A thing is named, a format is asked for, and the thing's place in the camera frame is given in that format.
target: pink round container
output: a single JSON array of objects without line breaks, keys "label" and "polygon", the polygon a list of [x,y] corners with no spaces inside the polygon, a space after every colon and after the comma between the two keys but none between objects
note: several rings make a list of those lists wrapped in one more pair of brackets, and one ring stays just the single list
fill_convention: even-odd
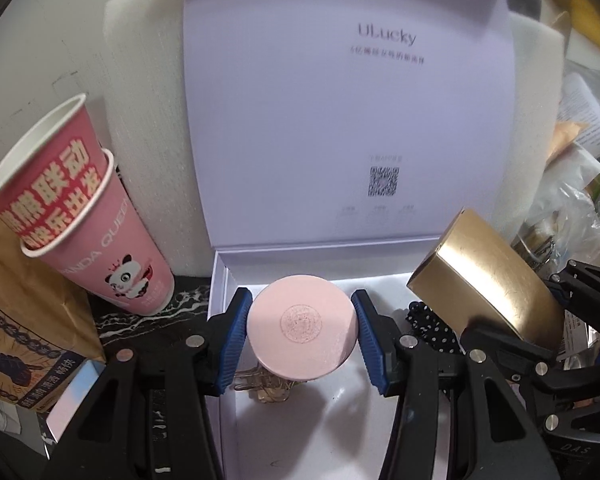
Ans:
[{"label": "pink round container", "polygon": [[22,252],[59,270],[72,282],[140,316],[161,311],[173,295],[173,275],[109,159],[102,186],[75,222],[49,245]]},{"label": "pink round container", "polygon": [[0,218],[30,249],[60,237],[107,172],[85,101],[80,94],[51,110],[0,162]]},{"label": "pink round container", "polygon": [[247,335],[258,361],[291,381],[310,381],[338,368],[358,337],[347,295],[316,276],[271,283],[251,305]]}]

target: pink lid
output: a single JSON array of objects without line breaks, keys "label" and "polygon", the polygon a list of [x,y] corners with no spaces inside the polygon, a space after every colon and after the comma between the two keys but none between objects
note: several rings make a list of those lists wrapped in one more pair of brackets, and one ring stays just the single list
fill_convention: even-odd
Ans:
[{"label": "pink lid", "polygon": [[347,295],[316,276],[271,283],[251,305],[247,335],[270,372],[310,381],[338,368],[351,354],[358,319]]}]

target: blue gripper pad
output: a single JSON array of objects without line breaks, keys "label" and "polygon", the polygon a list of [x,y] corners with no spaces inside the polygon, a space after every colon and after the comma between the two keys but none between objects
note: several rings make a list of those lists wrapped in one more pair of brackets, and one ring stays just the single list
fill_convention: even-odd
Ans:
[{"label": "blue gripper pad", "polygon": [[373,321],[370,319],[374,314],[375,316],[378,314],[366,290],[354,292],[351,303],[358,316],[358,343],[365,360],[366,372],[369,374],[371,384],[378,388],[381,395],[385,395],[389,389],[389,380],[386,376],[384,352],[374,332]]},{"label": "blue gripper pad", "polygon": [[226,329],[226,336],[219,352],[216,389],[220,394],[223,394],[227,386],[234,380],[240,354],[247,337],[247,314],[251,308],[251,303],[253,303],[251,291],[241,286],[235,291],[229,308],[222,314],[224,319],[221,321],[225,322],[227,320],[231,324]]}]

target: shiny gold surface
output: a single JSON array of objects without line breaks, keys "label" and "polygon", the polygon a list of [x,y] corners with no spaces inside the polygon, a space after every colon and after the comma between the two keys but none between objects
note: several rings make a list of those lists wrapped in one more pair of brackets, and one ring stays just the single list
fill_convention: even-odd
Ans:
[{"label": "shiny gold surface", "polygon": [[542,280],[474,211],[465,209],[407,286],[458,335],[473,321],[557,349],[564,311]]}]

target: ridged blue pad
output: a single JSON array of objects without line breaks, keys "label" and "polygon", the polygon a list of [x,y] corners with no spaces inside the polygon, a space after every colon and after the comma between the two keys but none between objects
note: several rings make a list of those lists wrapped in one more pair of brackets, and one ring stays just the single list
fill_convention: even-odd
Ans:
[{"label": "ridged blue pad", "polygon": [[366,372],[369,374],[371,384],[378,388],[381,395],[384,395],[389,388],[389,381],[384,373],[384,354],[356,293],[351,297],[351,303],[358,316],[358,343],[365,360]]},{"label": "ridged blue pad", "polygon": [[247,314],[251,308],[251,303],[253,303],[253,296],[251,295],[251,291],[246,288],[239,289],[238,291],[242,294],[242,298],[239,299],[239,305],[235,306],[234,301],[236,298],[234,296],[229,305],[228,310],[235,308],[236,313],[220,351],[218,378],[216,379],[216,387],[220,394],[223,394],[227,386],[234,381],[240,354],[244,347],[244,341],[247,338]]}]

